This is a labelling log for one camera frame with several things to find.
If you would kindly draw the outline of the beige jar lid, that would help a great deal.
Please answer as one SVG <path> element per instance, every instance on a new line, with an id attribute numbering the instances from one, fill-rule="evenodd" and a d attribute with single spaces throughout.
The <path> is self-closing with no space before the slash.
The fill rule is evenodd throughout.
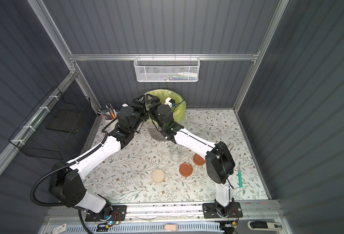
<path id="1" fill-rule="evenodd" d="M 156 169 L 152 172 L 151 179 L 155 183 L 161 183 L 165 179 L 165 172 L 161 169 Z"/>

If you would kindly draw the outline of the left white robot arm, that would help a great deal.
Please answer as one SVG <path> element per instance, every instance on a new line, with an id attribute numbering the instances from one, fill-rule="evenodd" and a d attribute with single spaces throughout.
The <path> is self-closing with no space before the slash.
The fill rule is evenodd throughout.
<path id="1" fill-rule="evenodd" d="M 49 192 L 66 207 L 85 209 L 108 219 L 112 214 L 111 203 L 88 191 L 83 179 L 109 156 L 126 147 L 147 117 L 145 95 L 135 98 L 130 106 L 122 107 L 114 129 L 102 129 L 104 138 L 98 145 L 67 163 L 57 163 L 53 167 L 55 173 L 50 177 Z"/>

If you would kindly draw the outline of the grey bin with green bag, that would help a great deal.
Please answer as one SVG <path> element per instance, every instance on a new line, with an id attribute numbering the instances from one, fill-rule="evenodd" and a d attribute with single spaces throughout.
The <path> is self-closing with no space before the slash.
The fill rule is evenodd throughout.
<path id="1" fill-rule="evenodd" d="M 185 119 L 185 100 L 171 90 L 157 89 L 145 93 L 148 121 L 153 124 L 156 139 L 176 143 L 175 135 Z"/>

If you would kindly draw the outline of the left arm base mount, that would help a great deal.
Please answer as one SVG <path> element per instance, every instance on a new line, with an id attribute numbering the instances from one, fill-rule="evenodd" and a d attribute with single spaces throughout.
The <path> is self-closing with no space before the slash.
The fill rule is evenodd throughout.
<path id="1" fill-rule="evenodd" d="M 106 205 L 99 213 L 88 211 L 85 217 L 86 222 L 120 222 L 125 220 L 127 213 L 126 205 Z"/>

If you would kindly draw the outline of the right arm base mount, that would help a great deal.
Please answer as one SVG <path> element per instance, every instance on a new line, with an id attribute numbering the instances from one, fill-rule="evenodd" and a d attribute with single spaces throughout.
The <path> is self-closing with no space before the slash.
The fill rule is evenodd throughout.
<path id="1" fill-rule="evenodd" d="M 217 202 L 203 203 L 202 209 L 204 218 L 242 218 L 243 212 L 240 203 L 230 202 L 228 206 L 224 207 Z"/>

